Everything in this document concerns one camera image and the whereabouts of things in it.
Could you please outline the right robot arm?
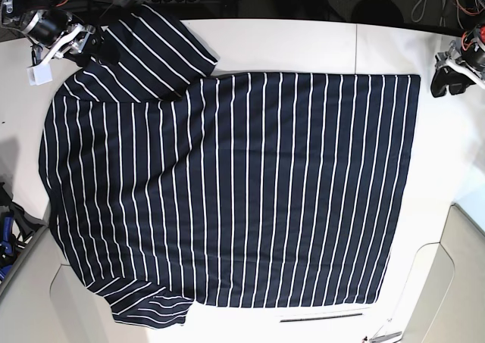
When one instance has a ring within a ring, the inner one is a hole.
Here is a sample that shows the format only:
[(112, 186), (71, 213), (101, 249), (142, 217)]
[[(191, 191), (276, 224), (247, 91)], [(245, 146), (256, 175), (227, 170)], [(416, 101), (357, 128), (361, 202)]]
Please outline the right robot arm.
[(101, 27), (63, 9), (68, 1), (1, 0), (1, 27), (30, 41), (32, 68), (47, 67), (54, 58), (66, 58), (78, 67), (86, 67), (91, 59), (117, 64), (117, 47), (106, 39)]

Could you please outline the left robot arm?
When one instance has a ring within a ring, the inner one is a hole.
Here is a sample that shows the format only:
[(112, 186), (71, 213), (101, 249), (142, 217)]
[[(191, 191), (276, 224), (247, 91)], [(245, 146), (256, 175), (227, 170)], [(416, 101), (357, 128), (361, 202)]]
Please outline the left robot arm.
[(433, 97), (460, 95), (469, 86), (484, 87), (484, 0), (452, 0), (462, 34), (435, 55), (430, 83)]

